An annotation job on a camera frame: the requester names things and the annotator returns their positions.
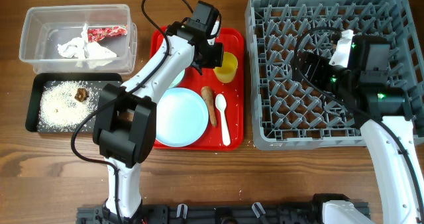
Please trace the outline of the brown food chunk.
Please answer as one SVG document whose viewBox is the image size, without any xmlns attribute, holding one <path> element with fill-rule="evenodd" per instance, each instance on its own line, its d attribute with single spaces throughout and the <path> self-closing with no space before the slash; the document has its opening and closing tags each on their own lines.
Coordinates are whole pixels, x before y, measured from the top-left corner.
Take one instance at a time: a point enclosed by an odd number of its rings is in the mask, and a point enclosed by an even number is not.
<svg viewBox="0 0 424 224">
<path fill-rule="evenodd" d="M 86 88 L 80 87 L 77 89 L 77 93 L 74 98 L 79 102 L 84 102 L 88 97 L 88 90 Z"/>
</svg>

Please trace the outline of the white rice pile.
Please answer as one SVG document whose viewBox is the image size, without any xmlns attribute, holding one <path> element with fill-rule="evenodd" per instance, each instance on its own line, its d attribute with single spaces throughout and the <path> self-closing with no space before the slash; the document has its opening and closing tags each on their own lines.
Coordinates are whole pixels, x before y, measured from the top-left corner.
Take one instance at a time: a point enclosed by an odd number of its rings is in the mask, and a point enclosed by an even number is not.
<svg viewBox="0 0 424 224">
<path fill-rule="evenodd" d="M 92 111 L 97 109 L 90 99 L 92 90 L 88 90 L 89 97 L 84 102 L 74 97 L 77 89 L 83 87 L 79 82 L 64 82 L 56 87 L 48 88 L 42 94 L 40 103 L 40 119 L 48 128 L 72 128 L 80 124 Z"/>
</svg>

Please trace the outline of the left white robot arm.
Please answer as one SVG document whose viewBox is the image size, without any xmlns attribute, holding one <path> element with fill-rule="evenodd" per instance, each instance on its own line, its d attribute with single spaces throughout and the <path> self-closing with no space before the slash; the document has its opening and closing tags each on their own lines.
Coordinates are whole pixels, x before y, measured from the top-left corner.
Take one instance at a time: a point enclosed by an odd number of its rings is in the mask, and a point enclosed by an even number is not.
<svg viewBox="0 0 424 224">
<path fill-rule="evenodd" d="M 163 31 L 163 42 L 142 70 L 121 86 L 106 85 L 95 112 L 93 141 L 109 171 L 109 197 L 102 207 L 108 223 L 142 220 L 140 165 L 156 139 L 156 107 L 176 76 L 222 65 L 223 44 L 215 42 L 222 16 L 198 1 L 191 17 Z"/>
</svg>

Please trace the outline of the yellow plastic cup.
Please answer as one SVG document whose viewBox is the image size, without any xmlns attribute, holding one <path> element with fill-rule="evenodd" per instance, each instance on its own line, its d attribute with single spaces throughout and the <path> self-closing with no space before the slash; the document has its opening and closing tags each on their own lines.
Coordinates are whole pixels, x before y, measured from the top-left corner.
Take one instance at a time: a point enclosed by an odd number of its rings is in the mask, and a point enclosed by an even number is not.
<svg viewBox="0 0 424 224">
<path fill-rule="evenodd" d="M 214 68 L 213 71 L 220 82 L 227 84 L 234 80 L 237 68 L 237 57 L 230 52 L 224 52 L 222 66 Z"/>
</svg>

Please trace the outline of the green bowl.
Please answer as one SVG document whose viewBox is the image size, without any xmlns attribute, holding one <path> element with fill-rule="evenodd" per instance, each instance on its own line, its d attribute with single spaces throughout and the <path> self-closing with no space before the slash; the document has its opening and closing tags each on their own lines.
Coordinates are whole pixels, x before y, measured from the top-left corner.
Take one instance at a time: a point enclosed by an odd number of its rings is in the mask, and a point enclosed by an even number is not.
<svg viewBox="0 0 424 224">
<path fill-rule="evenodd" d="M 176 78 L 173 80 L 173 82 L 169 85 L 168 88 L 172 89 L 174 87 L 177 87 L 182 82 L 184 75 L 185 75 L 185 71 L 183 70 L 176 76 Z"/>
</svg>

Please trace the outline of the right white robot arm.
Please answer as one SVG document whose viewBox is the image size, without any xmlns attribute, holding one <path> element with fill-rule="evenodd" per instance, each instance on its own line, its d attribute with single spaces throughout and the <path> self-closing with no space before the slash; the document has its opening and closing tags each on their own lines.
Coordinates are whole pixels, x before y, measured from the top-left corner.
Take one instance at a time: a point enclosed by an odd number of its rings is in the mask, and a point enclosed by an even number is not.
<svg viewBox="0 0 424 224">
<path fill-rule="evenodd" d="M 331 59 L 304 52 L 291 68 L 354 116 L 372 158 L 384 222 L 423 222 L 423 174 L 413 142 L 411 105 L 388 87 L 390 43 L 381 36 L 340 37 Z"/>
</svg>

